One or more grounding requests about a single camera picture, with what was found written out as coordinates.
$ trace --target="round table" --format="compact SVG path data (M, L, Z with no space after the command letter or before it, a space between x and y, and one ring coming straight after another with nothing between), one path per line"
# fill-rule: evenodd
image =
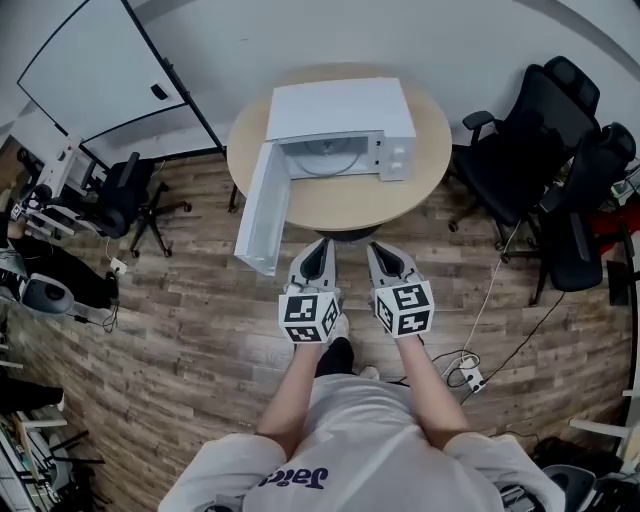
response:
M394 74L363 64L327 64L295 72L282 85L380 76ZM376 226L418 206L436 188L451 158L449 123L429 94L402 80L401 84L416 130L410 178L382 182L377 175L369 174L292 180L288 222L323 235L337 231L370 234ZM271 94L248 105L229 134L229 172L245 196L265 142L270 104ZM332 235L340 239L339 233Z

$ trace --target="whiteboard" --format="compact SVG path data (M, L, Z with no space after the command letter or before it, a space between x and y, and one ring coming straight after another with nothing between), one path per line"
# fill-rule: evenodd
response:
M184 104L121 0L87 1L18 84L65 131L90 139ZM158 99L151 86L168 94Z

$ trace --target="red object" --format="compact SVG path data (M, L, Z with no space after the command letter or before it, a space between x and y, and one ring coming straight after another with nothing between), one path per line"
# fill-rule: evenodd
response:
M624 223L632 235L640 229L640 202L636 195L632 195L620 210L611 213L596 212L591 216L591 229L595 235L615 235L620 232L620 225ZM615 243L600 247L600 254L610 250Z

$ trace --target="office chair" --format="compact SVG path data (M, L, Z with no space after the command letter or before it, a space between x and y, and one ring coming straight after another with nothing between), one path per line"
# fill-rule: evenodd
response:
M107 172L107 178L102 184L99 180L91 177L95 165L95 162L91 163L81 186L93 189L98 195L97 201L62 198L43 201L39 206L41 208L54 204L66 206L80 214L78 220L90 222L101 236L110 238L125 236L131 225L139 220L138 229L129 247L131 255L134 258L140 256L140 251L136 247L143 233L147 228L150 228L163 254L169 258L172 252L162 241L156 219L160 215L171 213L180 208L185 212L190 212L191 204L179 201L158 207L160 196L169 190L166 183L160 184L153 199L149 201L147 187L153 175L154 162L149 159L140 160L139 153L132 153L127 162L115 164Z
M624 179L635 152L633 136L618 123L582 138L566 184L554 184L540 201L539 228L534 230L540 250L503 255L507 262L517 256L540 257L538 286L530 305L538 304L547 276L564 292L587 290L602 282L600 245L589 213L606 199L613 183Z
M595 84L571 61L559 56L525 72L520 94L509 115L498 120L489 112L463 119L473 130L471 145L456 146L453 175L476 201L449 223L458 223L479 206L495 219L500 234L496 250L503 250L503 226L515 227L527 218L560 167L569 160L583 134L598 128L594 114L600 98ZM485 125L495 132L480 138Z

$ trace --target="microwave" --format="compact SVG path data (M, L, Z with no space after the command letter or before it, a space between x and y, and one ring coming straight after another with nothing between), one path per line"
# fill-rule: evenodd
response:
M415 129L397 78L277 87L235 255L275 275L292 180L409 176Z

